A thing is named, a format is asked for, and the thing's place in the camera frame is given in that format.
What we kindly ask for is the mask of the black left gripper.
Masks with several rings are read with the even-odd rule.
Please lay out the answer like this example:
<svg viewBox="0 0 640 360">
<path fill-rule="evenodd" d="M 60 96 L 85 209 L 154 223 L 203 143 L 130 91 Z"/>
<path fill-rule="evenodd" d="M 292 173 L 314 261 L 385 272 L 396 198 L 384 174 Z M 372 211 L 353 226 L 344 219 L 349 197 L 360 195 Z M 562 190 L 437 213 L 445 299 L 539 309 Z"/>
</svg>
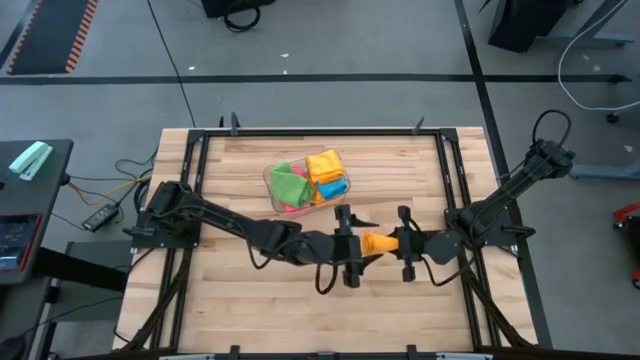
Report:
<svg viewBox="0 0 640 360">
<path fill-rule="evenodd" d="M 382 254 L 366 256 L 361 260 L 360 240 L 353 233 L 352 227 L 378 227 L 378 224 L 361 220 L 355 214 L 351 214 L 350 206 L 347 204 L 335 207 L 335 217 L 338 221 L 338 228 L 335 230 L 338 236 L 338 258 L 344 265 L 343 283 L 349 288 L 358 288 L 361 285 L 360 276 L 363 276 L 365 269 L 379 260 Z"/>
</svg>

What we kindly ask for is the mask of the tablet with red case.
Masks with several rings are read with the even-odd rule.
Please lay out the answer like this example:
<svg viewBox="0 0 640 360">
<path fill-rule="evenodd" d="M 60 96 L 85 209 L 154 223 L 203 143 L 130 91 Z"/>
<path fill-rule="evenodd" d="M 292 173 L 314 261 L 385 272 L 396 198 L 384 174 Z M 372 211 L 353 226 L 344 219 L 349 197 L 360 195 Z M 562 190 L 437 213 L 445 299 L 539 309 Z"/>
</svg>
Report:
<svg viewBox="0 0 640 360">
<path fill-rule="evenodd" d="M 42 215 L 0 215 L 0 271 L 21 272 L 39 230 Z"/>
</svg>

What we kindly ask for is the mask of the clear plastic bin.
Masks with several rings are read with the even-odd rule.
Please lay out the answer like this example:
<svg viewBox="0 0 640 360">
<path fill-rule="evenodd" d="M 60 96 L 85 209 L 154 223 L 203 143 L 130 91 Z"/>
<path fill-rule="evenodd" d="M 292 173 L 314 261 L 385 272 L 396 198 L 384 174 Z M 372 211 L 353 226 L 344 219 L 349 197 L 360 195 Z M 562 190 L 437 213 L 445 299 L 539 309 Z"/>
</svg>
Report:
<svg viewBox="0 0 640 360">
<path fill-rule="evenodd" d="M 344 201 L 351 180 L 337 150 L 269 165 L 263 171 L 273 209 L 297 217 Z"/>
</svg>

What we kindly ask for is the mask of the red cart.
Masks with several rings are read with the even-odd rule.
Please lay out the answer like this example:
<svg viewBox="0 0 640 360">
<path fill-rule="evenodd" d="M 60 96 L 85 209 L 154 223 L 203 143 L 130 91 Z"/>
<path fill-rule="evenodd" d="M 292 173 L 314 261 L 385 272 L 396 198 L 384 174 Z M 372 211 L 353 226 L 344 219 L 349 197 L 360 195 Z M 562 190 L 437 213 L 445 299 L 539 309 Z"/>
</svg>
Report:
<svg viewBox="0 0 640 360">
<path fill-rule="evenodd" d="M 613 229 L 623 232 L 638 262 L 632 272 L 632 285 L 640 290 L 640 202 L 632 203 L 613 212 Z"/>
</svg>

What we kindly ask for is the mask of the blue microfiber towel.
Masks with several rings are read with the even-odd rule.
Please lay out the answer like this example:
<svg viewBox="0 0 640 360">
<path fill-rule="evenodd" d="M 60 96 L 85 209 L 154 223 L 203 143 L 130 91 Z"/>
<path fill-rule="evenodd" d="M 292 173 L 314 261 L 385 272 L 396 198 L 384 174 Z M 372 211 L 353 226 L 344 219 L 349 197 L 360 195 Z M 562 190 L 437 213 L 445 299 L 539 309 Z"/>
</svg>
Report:
<svg viewBox="0 0 640 360">
<path fill-rule="evenodd" d="M 316 188 L 324 200 L 331 200 L 343 195 L 349 187 L 348 181 L 342 177 L 327 183 L 317 183 Z"/>
</svg>

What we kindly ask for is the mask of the black desk base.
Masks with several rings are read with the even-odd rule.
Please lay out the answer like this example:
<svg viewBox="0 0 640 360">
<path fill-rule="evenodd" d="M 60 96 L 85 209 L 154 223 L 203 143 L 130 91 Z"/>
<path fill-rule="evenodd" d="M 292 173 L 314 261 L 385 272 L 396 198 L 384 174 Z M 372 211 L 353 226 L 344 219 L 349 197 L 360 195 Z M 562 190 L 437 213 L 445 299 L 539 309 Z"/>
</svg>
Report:
<svg viewBox="0 0 640 360">
<path fill-rule="evenodd" d="M 619 33 L 603 32 L 604 26 L 628 0 L 602 0 L 599 7 L 573 35 L 551 35 L 551 31 L 566 11 L 584 0 L 497 0 L 488 43 L 491 46 L 525 53 L 537 40 L 565 43 L 572 46 L 622 47 L 632 44 L 636 38 Z"/>
</svg>

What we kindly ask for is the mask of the black metal table frame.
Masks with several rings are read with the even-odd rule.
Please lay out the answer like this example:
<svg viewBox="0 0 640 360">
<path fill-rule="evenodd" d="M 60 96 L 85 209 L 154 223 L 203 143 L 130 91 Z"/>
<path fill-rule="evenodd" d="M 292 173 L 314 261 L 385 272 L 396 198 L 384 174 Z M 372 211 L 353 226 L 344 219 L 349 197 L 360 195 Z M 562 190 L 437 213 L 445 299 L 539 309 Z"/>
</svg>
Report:
<svg viewBox="0 0 640 360">
<path fill-rule="evenodd" d="M 252 218 L 273 210 L 262 179 L 265 167 L 333 148 L 347 169 L 346 202 L 360 218 L 390 233 L 409 206 L 425 230 L 443 227 L 448 206 L 491 193 L 491 160 L 479 127 L 244 128 L 216 133 L 195 155 L 205 161 L 204 196 Z M 178 349 L 182 353 L 241 356 L 329 352 L 359 354 L 469 351 L 501 344 L 479 300 L 457 277 L 457 263 L 418 264 L 406 283 L 402 263 L 385 255 L 369 266 L 356 289 L 330 268 L 263 263 L 254 268 L 245 245 L 213 227 L 202 231 L 186 290 Z"/>
</svg>

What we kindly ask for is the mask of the mint green stapler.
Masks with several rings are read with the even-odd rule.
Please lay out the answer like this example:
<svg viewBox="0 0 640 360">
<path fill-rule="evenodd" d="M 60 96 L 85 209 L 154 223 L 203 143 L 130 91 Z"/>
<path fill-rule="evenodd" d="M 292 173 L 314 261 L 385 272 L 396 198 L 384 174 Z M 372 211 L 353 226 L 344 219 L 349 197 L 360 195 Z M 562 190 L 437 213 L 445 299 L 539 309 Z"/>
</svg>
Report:
<svg viewBox="0 0 640 360">
<path fill-rule="evenodd" d="M 31 181 L 52 152 L 52 146 L 42 141 L 36 141 L 17 156 L 8 169 L 17 174 L 21 180 Z"/>
</svg>

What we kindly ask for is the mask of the black floor mat orange edge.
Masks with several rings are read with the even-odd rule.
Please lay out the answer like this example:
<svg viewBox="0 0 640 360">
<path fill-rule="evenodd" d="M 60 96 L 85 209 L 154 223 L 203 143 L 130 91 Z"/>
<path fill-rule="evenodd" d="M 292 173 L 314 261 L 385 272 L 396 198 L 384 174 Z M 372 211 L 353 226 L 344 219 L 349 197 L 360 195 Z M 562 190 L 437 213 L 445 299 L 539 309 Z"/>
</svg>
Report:
<svg viewBox="0 0 640 360">
<path fill-rule="evenodd" d="M 72 73 L 99 0 L 37 0 L 7 66 L 8 75 Z"/>
</svg>

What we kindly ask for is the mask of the black side desk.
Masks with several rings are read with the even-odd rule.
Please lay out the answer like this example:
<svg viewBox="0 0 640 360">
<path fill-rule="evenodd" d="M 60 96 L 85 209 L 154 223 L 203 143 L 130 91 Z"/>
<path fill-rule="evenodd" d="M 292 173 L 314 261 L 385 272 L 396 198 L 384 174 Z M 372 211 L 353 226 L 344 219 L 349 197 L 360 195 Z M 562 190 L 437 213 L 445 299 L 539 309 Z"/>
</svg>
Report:
<svg viewBox="0 0 640 360">
<path fill-rule="evenodd" d="M 0 142 L 0 179 L 6 183 L 0 190 L 0 215 L 41 216 L 24 268 L 13 272 L 0 271 L 0 285 L 22 283 L 31 276 L 74 145 L 69 139 L 45 140 L 53 151 L 34 178 L 26 182 L 12 173 L 8 166 L 32 143 L 27 140 Z"/>
</svg>

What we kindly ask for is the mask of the black power adapter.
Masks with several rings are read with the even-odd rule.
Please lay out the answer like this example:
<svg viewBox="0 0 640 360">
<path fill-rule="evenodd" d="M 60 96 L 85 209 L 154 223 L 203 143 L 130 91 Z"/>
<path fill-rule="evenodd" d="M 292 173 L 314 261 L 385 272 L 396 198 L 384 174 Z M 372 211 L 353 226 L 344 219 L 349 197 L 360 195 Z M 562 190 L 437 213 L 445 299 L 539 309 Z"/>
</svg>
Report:
<svg viewBox="0 0 640 360">
<path fill-rule="evenodd" d="M 84 230 L 94 233 L 113 220 L 118 214 L 119 208 L 117 205 L 106 204 L 83 221 L 81 227 Z"/>
</svg>

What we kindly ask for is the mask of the grey desk foot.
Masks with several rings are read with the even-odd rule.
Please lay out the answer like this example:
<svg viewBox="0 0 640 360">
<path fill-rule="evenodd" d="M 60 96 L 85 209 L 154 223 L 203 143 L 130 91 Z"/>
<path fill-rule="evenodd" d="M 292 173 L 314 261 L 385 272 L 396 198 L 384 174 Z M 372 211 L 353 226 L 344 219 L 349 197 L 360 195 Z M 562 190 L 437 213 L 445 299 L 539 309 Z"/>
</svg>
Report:
<svg viewBox="0 0 640 360">
<path fill-rule="evenodd" d="M 640 162 L 627 166 L 574 165 L 570 176 L 574 179 L 640 180 Z"/>
</svg>

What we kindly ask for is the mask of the green microfiber towel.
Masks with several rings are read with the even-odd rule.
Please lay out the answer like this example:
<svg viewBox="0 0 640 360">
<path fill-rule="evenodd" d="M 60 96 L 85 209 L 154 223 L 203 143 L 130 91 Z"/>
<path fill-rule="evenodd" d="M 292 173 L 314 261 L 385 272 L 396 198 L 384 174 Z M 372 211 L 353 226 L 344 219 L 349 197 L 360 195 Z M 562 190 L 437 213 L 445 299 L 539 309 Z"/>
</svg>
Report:
<svg viewBox="0 0 640 360">
<path fill-rule="evenodd" d="M 306 177 L 296 175 L 292 166 L 280 163 L 269 170 L 271 193 L 281 203 L 301 207 L 311 202 L 313 189 Z"/>
</svg>

